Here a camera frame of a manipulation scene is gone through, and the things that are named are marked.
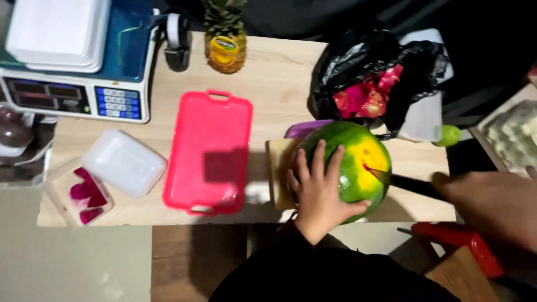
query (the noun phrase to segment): dark clothing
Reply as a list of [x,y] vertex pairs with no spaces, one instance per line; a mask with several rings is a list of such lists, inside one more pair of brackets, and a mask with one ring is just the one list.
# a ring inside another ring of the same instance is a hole
[[209,301],[460,302],[390,257],[312,246],[286,223],[268,246],[229,274]]

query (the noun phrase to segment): person's left hand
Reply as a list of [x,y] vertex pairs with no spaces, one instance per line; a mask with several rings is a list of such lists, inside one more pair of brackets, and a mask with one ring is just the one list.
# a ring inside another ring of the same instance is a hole
[[296,157],[300,181],[291,169],[288,171],[289,184],[299,199],[295,225],[312,245],[319,243],[349,217],[364,213],[371,204],[369,200],[348,204],[339,199],[339,166],[345,149],[342,145],[336,149],[325,173],[325,147],[326,142],[320,140],[313,155],[311,174],[303,149],[299,150]]

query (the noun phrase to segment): watermelon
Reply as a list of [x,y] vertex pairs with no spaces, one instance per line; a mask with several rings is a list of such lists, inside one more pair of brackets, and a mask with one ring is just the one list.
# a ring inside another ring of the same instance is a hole
[[310,168],[317,143],[322,139],[326,141],[325,167],[336,148],[345,147],[339,170],[339,199],[346,203],[371,201],[365,213],[350,217],[343,224],[367,216],[384,199],[389,185],[380,182],[366,167],[391,173],[388,150],[367,128],[348,121],[335,121],[313,131],[299,144],[298,148],[306,151]]

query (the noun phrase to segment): person's right hand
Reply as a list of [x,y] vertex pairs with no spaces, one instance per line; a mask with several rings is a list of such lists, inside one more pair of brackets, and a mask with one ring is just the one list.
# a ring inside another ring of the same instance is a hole
[[455,178],[437,172],[432,184],[467,224],[537,254],[537,172],[527,170],[533,180],[509,172]]

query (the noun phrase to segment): wooden floor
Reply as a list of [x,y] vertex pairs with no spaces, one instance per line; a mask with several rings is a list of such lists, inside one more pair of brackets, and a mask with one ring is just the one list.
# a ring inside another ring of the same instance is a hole
[[246,225],[154,226],[151,302],[207,301],[246,260]]

